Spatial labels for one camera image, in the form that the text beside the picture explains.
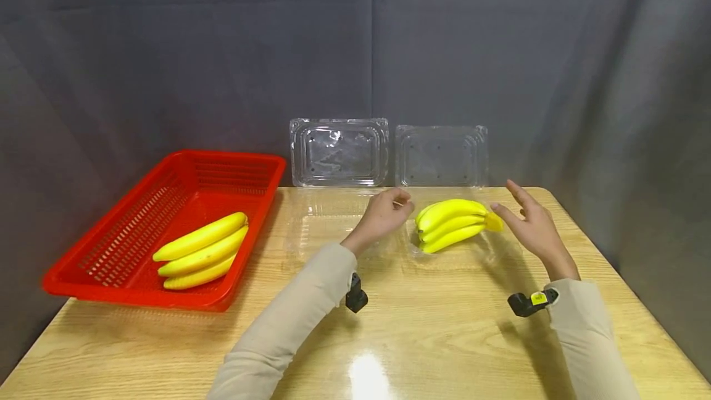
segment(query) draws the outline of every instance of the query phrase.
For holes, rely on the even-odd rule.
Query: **sleeve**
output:
[[[207,398],[270,399],[300,345],[349,291],[355,259],[340,244],[322,247],[244,331]]]
[[[594,283],[557,280],[559,297],[548,312],[579,400],[631,400],[639,394],[612,333],[612,321]]]

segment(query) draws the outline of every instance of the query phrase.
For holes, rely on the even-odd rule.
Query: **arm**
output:
[[[492,204],[492,208],[521,244],[541,259],[552,282],[546,288],[555,288],[560,295],[547,309],[576,397],[638,399],[630,372],[615,345],[612,321],[598,288],[580,280],[575,261],[565,249],[551,214],[513,181],[508,181],[506,187],[523,207],[524,219],[500,204]]]
[[[301,344],[350,289],[357,256],[410,216],[409,199],[400,189],[372,197],[354,231],[341,244],[322,247],[244,331],[207,398],[270,399]],[[404,205],[396,207],[394,201]]]

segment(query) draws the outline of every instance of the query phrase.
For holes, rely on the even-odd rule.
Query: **gray curtain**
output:
[[[487,125],[492,183],[552,190],[709,377],[710,3],[0,0],[0,377],[160,157],[288,156],[298,116]]]

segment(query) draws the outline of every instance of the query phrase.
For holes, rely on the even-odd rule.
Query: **bunch of bananas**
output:
[[[237,212],[161,247],[153,254],[153,261],[169,261],[158,269],[160,277],[168,277],[163,287],[181,291],[222,277],[248,228],[247,215]]]
[[[434,254],[445,247],[478,235],[487,228],[504,230],[504,221],[499,215],[488,212],[477,201],[448,199],[422,209],[415,218],[420,235],[420,249],[425,254]]]

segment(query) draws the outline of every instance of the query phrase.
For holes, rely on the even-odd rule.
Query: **table surface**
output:
[[[0,389],[12,399],[198,399],[244,329],[324,241],[340,240],[375,190],[282,188],[237,300],[222,314],[70,300]],[[585,279],[595,280],[643,399],[709,399],[711,388],[547,190]],[[505,189],[413,188],[514,207]],[[468,253],[417,259],[407,229],[359,264],[370,303],[334,310],[309,336],[274,399],[572,399],[547,312],[519,319],[506,298],[547,283],[510,232]]]

